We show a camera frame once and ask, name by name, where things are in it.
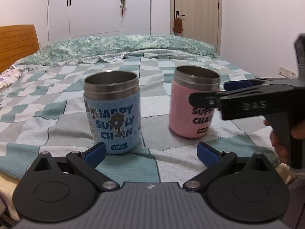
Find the green wardrobe hanging ornament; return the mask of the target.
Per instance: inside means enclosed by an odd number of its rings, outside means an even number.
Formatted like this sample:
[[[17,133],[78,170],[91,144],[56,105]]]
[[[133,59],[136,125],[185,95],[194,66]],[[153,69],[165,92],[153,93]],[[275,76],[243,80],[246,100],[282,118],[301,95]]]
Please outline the green wardrobe hanging ornament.
[[[126,0],[120,0],[121,16],[124,17],[126,11]]]

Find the orange wooden headboard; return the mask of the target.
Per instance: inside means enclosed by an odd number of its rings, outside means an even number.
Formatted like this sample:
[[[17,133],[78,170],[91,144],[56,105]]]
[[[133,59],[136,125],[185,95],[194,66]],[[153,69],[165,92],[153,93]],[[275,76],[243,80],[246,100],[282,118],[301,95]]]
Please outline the orange wooden headboard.
[[[34,24],[1,26],[0,35],[1,73],[10,68],[17,60],[39,50]]]

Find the blue sleeved steel cup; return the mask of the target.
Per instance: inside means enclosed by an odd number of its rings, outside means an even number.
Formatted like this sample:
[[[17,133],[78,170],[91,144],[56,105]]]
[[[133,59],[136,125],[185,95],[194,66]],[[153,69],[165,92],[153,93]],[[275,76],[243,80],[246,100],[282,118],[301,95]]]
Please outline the blue sleeved steel cup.
[[[139,78],[134,72],[107,71],[84,79],[84,103],[94,143],[107,153],[125,154],[141,140]]]

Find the checkered teal bed blanket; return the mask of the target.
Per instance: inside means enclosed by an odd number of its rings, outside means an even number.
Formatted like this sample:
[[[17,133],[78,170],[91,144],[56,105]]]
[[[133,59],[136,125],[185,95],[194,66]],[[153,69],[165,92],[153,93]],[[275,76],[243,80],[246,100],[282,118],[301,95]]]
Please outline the checkered teal bed blanket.
[[[179,66],[219,74],[220,82],[250,79],[250,73],[207,56],[168,57],[126,54],[102,60],[35,64],[27,57],[14,64],[19,80],[1,92],[1,171],[22,178],[41,152],[63,157],[104,142],[109,155],[98,170],[115,182],[178,182],[204,170],[197,158],[199,139],[169,128],[171,86]],[[136,90],[118,98],[84,96],[87,77],[130,74]]]

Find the beige wooden door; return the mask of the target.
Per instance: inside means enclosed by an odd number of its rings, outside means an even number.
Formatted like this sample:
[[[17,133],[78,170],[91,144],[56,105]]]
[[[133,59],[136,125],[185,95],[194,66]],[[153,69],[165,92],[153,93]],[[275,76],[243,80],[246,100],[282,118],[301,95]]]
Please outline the beige wooden door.
[[[211,44],[220,52],[222,30],[222,0],[170,0],[170,34],[173,33],[175,11],[185,15],[183,31],[177,36]]]

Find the green floral quilt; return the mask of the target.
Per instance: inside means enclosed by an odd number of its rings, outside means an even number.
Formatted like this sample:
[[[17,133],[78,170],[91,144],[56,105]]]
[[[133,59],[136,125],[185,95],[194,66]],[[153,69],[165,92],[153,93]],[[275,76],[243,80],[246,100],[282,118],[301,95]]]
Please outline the green floral quilt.
[[[13,67],[33,68],[77,65],[80,63],[111,63],[130,53],[191,54],[217,58],[211,44],[173,35],[120,35],[80,37],[49,44],[36,53],[17,60]]]

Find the white wardrobe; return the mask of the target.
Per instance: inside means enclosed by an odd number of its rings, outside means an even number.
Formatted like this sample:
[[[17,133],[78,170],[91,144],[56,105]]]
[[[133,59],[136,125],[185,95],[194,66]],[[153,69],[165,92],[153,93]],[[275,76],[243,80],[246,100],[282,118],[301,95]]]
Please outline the white wardrobe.
[[[49,42],[83,36],[151,34],[151,0],[48,0]]]

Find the white wall socket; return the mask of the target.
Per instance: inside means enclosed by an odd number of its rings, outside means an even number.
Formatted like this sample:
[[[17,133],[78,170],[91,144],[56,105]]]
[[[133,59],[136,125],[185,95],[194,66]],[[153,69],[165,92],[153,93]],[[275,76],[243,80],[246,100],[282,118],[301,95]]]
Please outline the white wall socket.
[[[288,70],[282,66],[279,67],[279,75],[289,78],[289,79],[297,78],[297,74],[295,72]]]

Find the floral white pillow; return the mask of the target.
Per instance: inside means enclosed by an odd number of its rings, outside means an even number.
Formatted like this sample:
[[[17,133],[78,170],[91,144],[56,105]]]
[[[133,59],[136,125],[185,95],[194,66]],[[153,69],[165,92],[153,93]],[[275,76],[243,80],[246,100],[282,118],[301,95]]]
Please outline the floral white pillow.
[[[4,90],[16,83],[16,81],[22,76],[22,72],[23,70],[15,67],[10,67],[2,72],[0,75],[0,90]]]

